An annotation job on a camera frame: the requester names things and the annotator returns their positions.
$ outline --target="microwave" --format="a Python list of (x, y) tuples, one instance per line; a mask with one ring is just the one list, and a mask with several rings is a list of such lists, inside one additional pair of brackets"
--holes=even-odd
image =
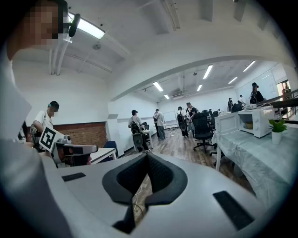
[(264, 106), (215, 117), (215, 125), (220, 134), (241, 130), (260, 138), (271, 132), (270, 119), (274, 119), (273, 106)]

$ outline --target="white ceiling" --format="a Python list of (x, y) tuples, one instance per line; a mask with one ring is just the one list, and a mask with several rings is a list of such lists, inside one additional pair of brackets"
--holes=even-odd
[[(67, 0), (71, 13), (80, 13), (82, 18), (101, 27), (106, 34), (98, 40), (78, 29), (71, 39), (73, 42), (67, 47), (62, 67), (78, 71), (89, 55), (82, 72), (108, 79), (119, 64), (129, 58), (141, 43), (159, 34), (175, 34), (179, 31), (179, 29), (173, 30), (170, 15), (163, 7), (164, 1), (175, 2), (181, 29), (191, 31), (198, 26), (225, 22), (227, 27), (234, 24), (246, 27), (248, 30), (260, 30), (262, 25), (265, 34), (278, 36), (271, 19), (262, 24), (265, 13), (255, 7), (254, 1), (251, 0), (242, 1), (243, 14), (239, 7), (241, 4), (232, 0)], [(96, 43), (101, 44), (100, 50), (92, 49)], [(48, 58), (48, 50), (45, 49), (27, 49), (16, 55), (16, 59), (44, 63), (48, 63)]]
[[(159, 80), (158, 83), (163, 88), (162, 92), (153, 84), (148, 84), (138, 89), (137, 92), (153, 101), (160, 102), (166, 100), (164, 97), (165, 94), (167, 94), (170, 99), (173, 99), (175, 96), (190, 96), (220, 88), (233, 87), (237, 82), (251, 73), (255, 67), (260, 65), (262, 61), (257, 60), (247, 71), (243, 72), (250, 63), (251, 60), (233, 60), (214, 63), (207, 79), (203, 79), (203, 76), (208, 65), (190, 68)], [(197, 92), (200, 84), (203, 86), (200, 91)]]

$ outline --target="black cap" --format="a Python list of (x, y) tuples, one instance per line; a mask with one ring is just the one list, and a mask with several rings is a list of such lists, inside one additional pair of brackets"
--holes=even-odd
[(57, 103), (56, 101), (51, 101), (48, 106), (53, 106), (57, 110), (59, 109), (59, 103)]
[(252, 83), (251, 86), (252, 86), (252, 87), (255, 87), (255, 86), (259, 87), (256, 83)]

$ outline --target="fluorescent light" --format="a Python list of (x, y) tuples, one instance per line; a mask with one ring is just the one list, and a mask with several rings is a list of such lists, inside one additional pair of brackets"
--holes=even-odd
[(163, 91), (162, 87), (160, 87), (160, 85), (159, 85), (157, 82), (154, 82), (153, 85), (154, 85), (155, 87), (157, 87), (157, 89), (158, 89), (159, 91)]
[(238, 77), (233, 78), (228, 84), (232, 83), (234, 80), (236, 80)]
[[(73, 15), (71, 13), (68, 13), (68, 15), (69, 15), (69, 17), (68, 17), (69, 20), (72, 21), (72, 19), (74, 18), (75, 15)], [(98, 39), (101, 39), (105, 34), (105, 32), (103, 30), (101, 30), (97, 26), (94, 26), (90, 22), (87, 22), (83, 18), (80, 19), (78, 28), (89, 33), (90, 35), (95, 36)]]
[(203, 86), (203, 84), (200, 84), (199, 87), (197, 88), (197, 91), (200, 91), (202, 86)]
[(270, 76), (270, 74), (268, 74), (267, 76), (263, 77), (262, 79), (267, 78), (268, 76)]
[(245, 72), (246, 70), (248, 70), (248, 68), (249, 68), (250, 66), (252, 66), (252, 65), (253, 65), (255, 62), (256, 62), (255, 60), (254, 60), (254, 61), (252, 61), (252, 62), (251, 62), (251, 64), (250, 64), (250, 65), (248, 65), (248, 66), (246, 67), (246, 69), (244, 69), (244, 70), (243, 70), (243, 72)]
[(209, 75), (209, 73), (210, 73), (212, 67), (213, 67), (213, 65), (209, 65), (209, 66), (208, 66), (208, 68), (207, 68), (207, 70), (206, 70), (206, 73), (205, 73), (203, 79), (206, 79), (206, 78), (208, 77), (208, 75)]

